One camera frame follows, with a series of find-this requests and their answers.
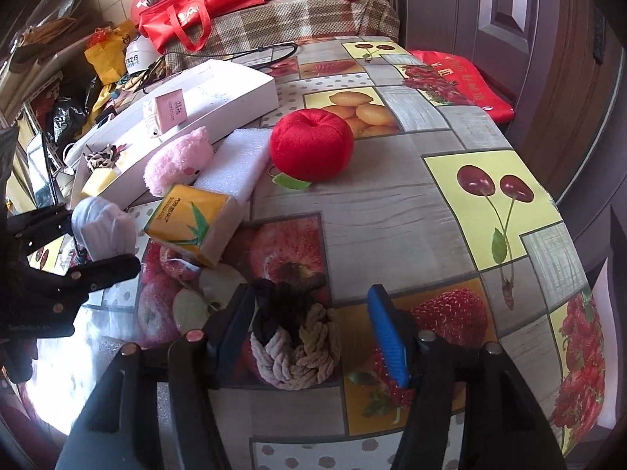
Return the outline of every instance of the yellow bag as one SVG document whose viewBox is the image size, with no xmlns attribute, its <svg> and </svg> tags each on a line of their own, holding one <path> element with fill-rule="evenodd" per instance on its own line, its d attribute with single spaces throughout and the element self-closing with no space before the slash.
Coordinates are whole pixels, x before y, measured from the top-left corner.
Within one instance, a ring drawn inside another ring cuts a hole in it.
<svg viewBox="0 0 627 470">
<path fill-rule="evenodd" d="M 93 65 L 102 84 L 117 83 L 126 73 L 124 53 L 136 35 L 137 29 L 129 19 L 113 29 L 107 40 L 85 51 L 85 58 Z"/>
</svg>

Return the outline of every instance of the pink small box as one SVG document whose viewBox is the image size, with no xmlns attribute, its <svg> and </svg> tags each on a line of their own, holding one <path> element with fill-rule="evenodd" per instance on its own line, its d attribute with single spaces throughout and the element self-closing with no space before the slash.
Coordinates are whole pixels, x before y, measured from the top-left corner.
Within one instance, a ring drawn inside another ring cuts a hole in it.
<svg viewBox="0 0 627 470">
<path fill-rule="evenodd" d="M 143 103 L 143 119 L 150 136 L 166 133 L 187 119 L 183 90 L 175 90 Z"/>
</svg>

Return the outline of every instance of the white hard hat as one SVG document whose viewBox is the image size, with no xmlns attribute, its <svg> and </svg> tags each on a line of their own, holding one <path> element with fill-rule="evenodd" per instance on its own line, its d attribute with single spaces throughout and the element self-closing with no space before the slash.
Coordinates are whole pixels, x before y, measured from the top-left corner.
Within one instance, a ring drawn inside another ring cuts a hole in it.
<svg viewBox="0 0 627 470">
<path fill-rule="evenodd" d="M 144 71 L 160 56 L 150 39 L 138 35 L 126 48 L 126 70 L 129 74 Z"/>
</svg>

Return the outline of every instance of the checkered fabric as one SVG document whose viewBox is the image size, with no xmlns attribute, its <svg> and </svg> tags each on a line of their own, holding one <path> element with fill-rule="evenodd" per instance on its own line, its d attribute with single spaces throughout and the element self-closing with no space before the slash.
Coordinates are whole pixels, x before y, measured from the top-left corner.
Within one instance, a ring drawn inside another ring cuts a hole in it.
<svg viewBox="0 0 627 470">
<path fill-rule="evenodd" d="M 279 42 L 335 36 L 385 36 L 398 41 L 399 19 L 387 0 L 274 0 L 212 20 L 205 47 L 197 54 L 221 55 Z M 201 26 L 186 30 L 192 41 Z M 178 40 L 166 52 L 187 52 Z M 204 61 L 167 55 L 168 72 L 176 73 Z"/>
</svg>

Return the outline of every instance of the white box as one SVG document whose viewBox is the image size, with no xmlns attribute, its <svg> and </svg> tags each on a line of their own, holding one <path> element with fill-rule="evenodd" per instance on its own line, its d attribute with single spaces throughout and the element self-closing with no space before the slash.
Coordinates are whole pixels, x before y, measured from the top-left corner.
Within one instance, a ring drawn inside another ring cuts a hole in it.
<svg viewBox="0 0 627 470">
<path fill-rule="evenodd" d="M 147 190 L 143 171 L 166 143 L 203 126 L 210 141 L 216 143 L 233 130 L 278 108 L 274 78 L 231 62 L 206 61 L 162 84 L 150 96 L 154 98 L 180 88 L 184 92 L 187 120 L 161 136 L 149 137 L 143 122 L 143 99 L 76 143 L 67 158 L 67 163 L 76 167 L 71 208 L 80 201 L 80 192 L 89 177 L 87 162 L 81 159 L 84 153 L 98 152 L 107 145 L 129 145 L 124 160 L 117 163 L 120 176 L 101 193 L 104 199 L 124 210 Z"/>
</svg>

